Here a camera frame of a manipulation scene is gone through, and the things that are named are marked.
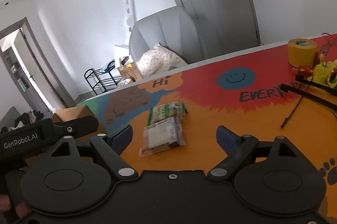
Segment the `clothes pile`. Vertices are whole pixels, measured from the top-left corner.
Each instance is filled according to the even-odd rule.
[[[25,125],[37,122],[41,119],[43,119],[44,115],[40,111],[36,110],[30,110],[28,113],[23,113],[21,116],[19,116],[15,121],[14,121],[14,126],[15,127],[3,127],[1,128],[0,133],[5,133],[8,131],[13,131],[17,128],[24,127]]]

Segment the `screw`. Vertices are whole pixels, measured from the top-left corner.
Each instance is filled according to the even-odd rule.
[[[170,175],[168,175],[168,178],[169,178],[169,179],[177,179],[178,176],[175,175],[175,174],[170,174]]]
[[[122,168],[118,171],[119,175],[121,176],[132,176],[135,171],[134,169],[131,169],[131,168]]]
[[[211,175],[221,177],[227,175],[227,171],[222,168],[215,168],[211,170]]]

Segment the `paw print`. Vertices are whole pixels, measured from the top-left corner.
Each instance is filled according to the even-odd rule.
[[[337,167],[335,166],[335,164],[336,161],[333,158],[330,158],[330,164],[324,162],[323,163],[324,168],[320,169],[320,174],[322,176],[326,176],[326,172],[329,171],[328,176],[326,177],[326,181],[329,185],[334,185],[337,183]]]

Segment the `snack package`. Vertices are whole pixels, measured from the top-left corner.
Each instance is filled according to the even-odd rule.
[[[144,128],[143,146],[139,156],[144,157],[183,145],[185,142],[182,137],[180,118],[169,117]]]
[[[182,119],[184,115],[187,115],[187,110],[184,103],[182,102],[175,101],[172,103],[159,105],[150,109],[148,126],[165,120],[169,117],[178,116],[180,119]]]

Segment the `painted tabletop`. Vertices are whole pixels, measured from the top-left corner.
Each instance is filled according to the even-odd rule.
[[[328,36],[313,40],[326,60],[337,58],[336,41]],[[219,125],[261,141],[284,135],[325,177],[327,193],[320,212],[331,223],[337,223],[337,119],[330,109],[304,99],[286,127],[280,129],[300,97],[281,91],[280,85],[305,86],[295,81],[287,45],[272,46],[275,47],[246,50],[239,56],[231,54],[173,70],[82,104],[90,108],[108,133],[127,124],[133,127],[134,138],[121,157],[138,172],[208,172],[226,157],[216,142]],[[337,104],[332,95],[310,92]],[[182,120],[186,145],[139,157],[149,109],[173,101],[184,102],[188,110]]]

